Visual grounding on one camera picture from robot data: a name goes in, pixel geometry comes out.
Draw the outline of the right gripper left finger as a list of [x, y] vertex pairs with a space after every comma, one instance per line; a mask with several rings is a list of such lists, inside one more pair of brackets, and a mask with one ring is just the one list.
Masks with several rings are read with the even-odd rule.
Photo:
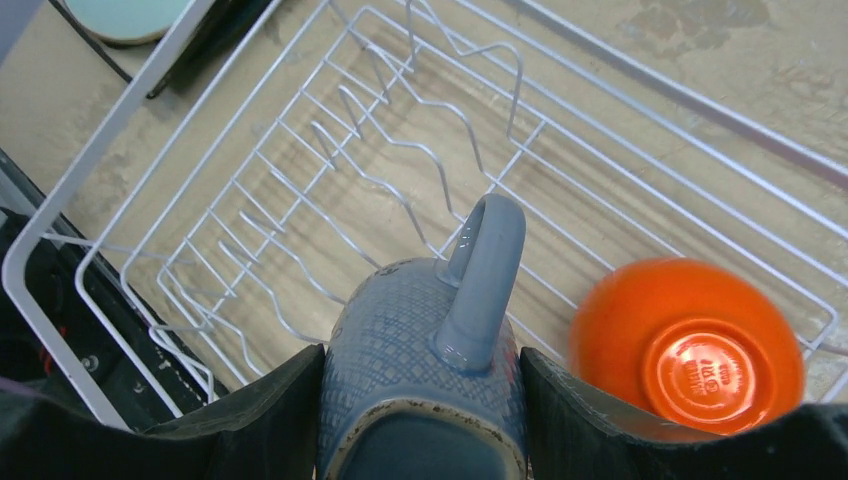
[[325, 360], [310, 345], [261, 379], [143, 433], [1, 381], [4, 479], [310, 479]]

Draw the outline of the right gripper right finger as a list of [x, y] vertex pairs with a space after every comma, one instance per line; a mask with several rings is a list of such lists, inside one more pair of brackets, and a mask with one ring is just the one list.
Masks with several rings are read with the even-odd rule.
[[527, 445], [537, 479], [844, 479], [847, 407], [804, 404], [731, 436], [634, 407], [525, 347]]

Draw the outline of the grey coffee mug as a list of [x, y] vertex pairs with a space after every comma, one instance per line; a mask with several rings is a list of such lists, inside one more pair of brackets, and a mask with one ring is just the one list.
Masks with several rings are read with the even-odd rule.
[[526, 238], [513, 200], [483, 196], [448, 259], [375, 271], [324, 364], [320, 479], [523, 479], [526, 403], [506, 309]]

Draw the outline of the orange bowl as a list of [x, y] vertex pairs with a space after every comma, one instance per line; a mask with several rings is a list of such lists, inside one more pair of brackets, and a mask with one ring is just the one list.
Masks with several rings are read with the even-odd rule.
[[732, 435], [797, 408], [805, 367], [775, 304], [739, 276], [690, 258], [651, 258], [600, 280], [577, 309], [566, 363], [645, 411]]

